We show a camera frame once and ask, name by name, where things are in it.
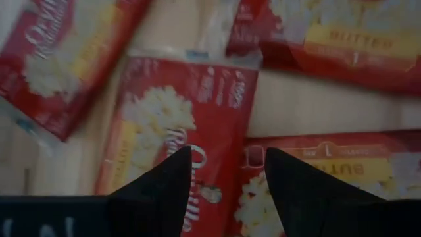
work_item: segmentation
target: red popcorn bag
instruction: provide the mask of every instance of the red popcorn bag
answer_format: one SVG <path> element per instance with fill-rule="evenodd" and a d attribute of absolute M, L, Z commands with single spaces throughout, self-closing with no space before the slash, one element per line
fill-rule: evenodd
<path fill-rule="evenodd" d="M 97 194 L 113 192 L 189 146 L 182 236 L 222 236 L 260 57 L 138 51 L 125 60 Z"/>
<path fill-rule="evenodd" d="M 0 45 L 0 106 L 65 141 L 87 114 L 151 0 L 30 0 Z"/>
<path fill-rule="evenodd" d="M 284 236 L 262 165 L 270 147 L 380 198 L 421 198 L 420 130 L 252 138 L 243 152 L 227 236 Z"/>
<path fill-rule="evenodd" d="M 260 48 L 267 68 L 421 96 L 417 0 L 221 2 L 209 51 Z"/>

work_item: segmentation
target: yellow label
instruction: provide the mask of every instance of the yellow label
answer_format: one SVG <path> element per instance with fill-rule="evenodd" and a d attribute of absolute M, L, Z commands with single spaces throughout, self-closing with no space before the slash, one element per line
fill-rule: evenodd
<path fill-rule="evenodd" d="M 120 137 L 118 139 L 116 158 L 111 171 L 111 183 L 109 190 L 117 190 L 124 185 L 130 159 L 136 143 L 136 125 L 132 122 L 123 121 L 121 124 Z"/>
<path fill-rule="evenodd" d="M 314 44 L 414 60 L 420 48 L 415 36 L 404 37 L 319 24 L 311 26 L 306 35 L 305 47 Z"/>
<path fill-rule="evenodd" d="M 306 159 L 310 165 L 345 182 L 372 184 L 393 176 L 386 158 Z"/>
<path fill-rule="evenodd" d="M 97 60 L 101 47 L 110 35 L 111 26 L 120 15 L 120 9 L 114 4 L 106 6 L 101 11 L 96 31 L 82 46 L 72 65 L 72 71 L 79 79 L 86 80 L 92 62 Z"/>

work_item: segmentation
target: black object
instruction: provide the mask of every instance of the black object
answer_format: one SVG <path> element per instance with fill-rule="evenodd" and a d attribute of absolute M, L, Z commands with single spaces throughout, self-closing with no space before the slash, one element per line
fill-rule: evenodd
<path fill-rule="evenodd" d="M 0 197 L 0 236 L 180 236 L 190 181 L 185 147 L 108 196 Z"/>
<path fill-rule="evenodd" d="M 421 236 L 421 201 L 386 201 L 274 148 L 265 172 L 287 237 Z"/>

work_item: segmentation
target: red packaging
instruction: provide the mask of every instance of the red packaging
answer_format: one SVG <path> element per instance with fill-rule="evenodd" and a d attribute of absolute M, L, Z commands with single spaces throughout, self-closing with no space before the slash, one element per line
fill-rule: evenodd
<path fill-rule="evenodd" d="M 253 138 L 242 156 L 228 236 L 284 235 L 264 175 L 268 147 L 385 199 L 421 198 L 421 130 Z"/>
<path fill-rule="evenodd" d="M 150 2 L 28 1 L 0 52 L 5 109 L 14 119 L 67 139 L 103 87 Z"/>
<path fill-rule="evenodd" d="M 228 55 L 259 47 L 268 68 L 421 96 L 417 0 L 226 2 L 239 2 Z"/>
<path fill-rule="evenodd" d="M 189 145 L 193 170 L 182 236 L 222 236 L 258 65 L 187 56 L 127 58 L 97 193 L 118 189 Z"/>

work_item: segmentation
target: wooden surface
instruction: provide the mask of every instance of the wooden surface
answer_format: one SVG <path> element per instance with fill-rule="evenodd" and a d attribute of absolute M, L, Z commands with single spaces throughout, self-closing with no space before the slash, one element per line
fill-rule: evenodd
<path fill-rule="evenodd" d="M 132 47 L 195 48 L 217 0 L 155 0 Z M 19 135 L 33 159 L 14 169 L 32 167 L 32 194 L 91 194 L 114 103 L 116 77 L 97 102 L 89 119 L 60 147 L 55 157 L 37 155 L 34 141 Z M 421 100 L 393 97 L 314 78 L 262 71 L 256 92 L 249 136 L 285 136 L 332 132 L 363 132 L 421 128 Z M 13 128 L 12 134 L 19 134 Z M 11 146 L 11 152 L 20 148 Z M 9 160 L 25 156 L 9 155 Z"/>

